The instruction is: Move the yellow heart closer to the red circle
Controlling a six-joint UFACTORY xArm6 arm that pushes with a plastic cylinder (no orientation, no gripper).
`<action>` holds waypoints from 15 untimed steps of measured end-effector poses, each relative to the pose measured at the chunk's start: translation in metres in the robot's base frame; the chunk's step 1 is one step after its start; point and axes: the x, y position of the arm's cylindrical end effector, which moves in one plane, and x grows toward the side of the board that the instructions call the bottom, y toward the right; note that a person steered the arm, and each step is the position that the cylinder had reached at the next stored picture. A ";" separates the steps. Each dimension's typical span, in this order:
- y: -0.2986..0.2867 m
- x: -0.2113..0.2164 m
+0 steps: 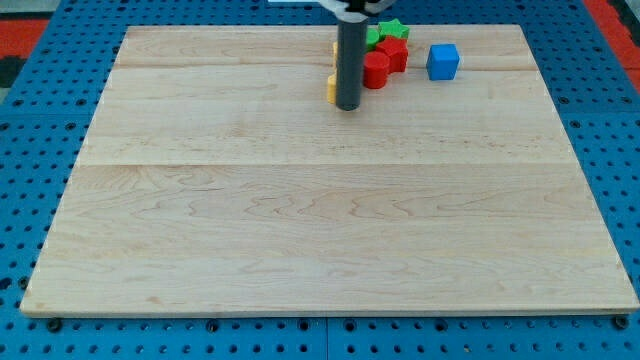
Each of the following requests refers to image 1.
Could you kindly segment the white rod mount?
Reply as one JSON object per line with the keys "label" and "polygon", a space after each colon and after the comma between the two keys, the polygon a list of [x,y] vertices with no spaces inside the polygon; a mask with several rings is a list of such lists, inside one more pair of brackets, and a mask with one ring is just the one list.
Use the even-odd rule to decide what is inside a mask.
{"label": "white rod mount", "polygon": [[318,3],[338,20],[363,21],[391,7],[394,0],[318,0]]}

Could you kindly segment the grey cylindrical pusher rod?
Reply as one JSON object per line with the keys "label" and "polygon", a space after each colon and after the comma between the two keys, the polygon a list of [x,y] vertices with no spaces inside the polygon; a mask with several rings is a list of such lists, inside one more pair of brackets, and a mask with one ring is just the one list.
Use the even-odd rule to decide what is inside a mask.
{"label": "grey cylindrical pusher rod", "polygon": [[367,28],[367,18],[360,22],[338,22],[336,106],[344,111],[353,111],[360,106]]}

